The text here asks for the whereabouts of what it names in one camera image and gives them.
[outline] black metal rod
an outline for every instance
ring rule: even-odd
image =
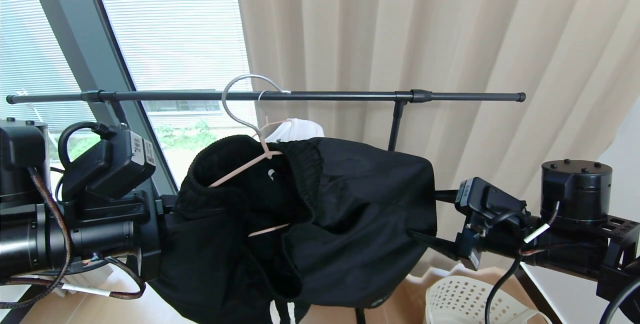
[[[396,144],[398,142],[398,133],[400,133],[400,120],[402,119],[402,113],[407,105],[406,101],[396,101],[393,106],[393,121],[391,122],[391,135],[389,136],[388,151],[393,152],[396,150]]]
[[[524,101],[523,93],[432,93],[414,89],[410,91],[245,91],[229,93],[230,101]],[[204,90],[158,91],[83,91],[77,94],[8,95],[9,104],[85,101],[102,103],[109,101],[219,101],[222,92]]]

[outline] beige curtain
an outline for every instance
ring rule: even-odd
[[[525,92],[524,103],[409,104],[397,150],[428,158],[438,189],[479,176],[535,214],[541,163],[596,160],[640,94],[640,0],[239,2],[252,72],[289,90]],[[381,148],[393,112],[390,102],[263,107]],[[463,219],[439,204],[439,236],[452,240]]]

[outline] white laundry basket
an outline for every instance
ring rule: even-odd
[[[426,324],[485,324],[485,303],[493,285],[466,276],[442,278],[426,293]],[[543,313],[499,290],[491,301],[491,324],[526,324]]]

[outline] window frame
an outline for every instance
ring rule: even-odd
[[[102,0],[39,2],[80,90],[136,90]],[[121,107],[131,130],[150,140],[156,153],[162,153],[142,103],[121,101]],[[97,121],[108,124],[119,122],[111,105],[89,103],[89,108]],[[156,193],[177,194],[178,187],[165,156],[158,157],[155,173],[151,177]]]

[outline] black jacket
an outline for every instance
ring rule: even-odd
[[[151,283],[203,324],[270,324],[270,301],[375,308],[436,235],[434,171],[425,158],[332,138],[270,143],[281,151],[220,187],[208,185],[263,153],[236,135],[195,158]],[[291,223],[275,232],[249,233]]]

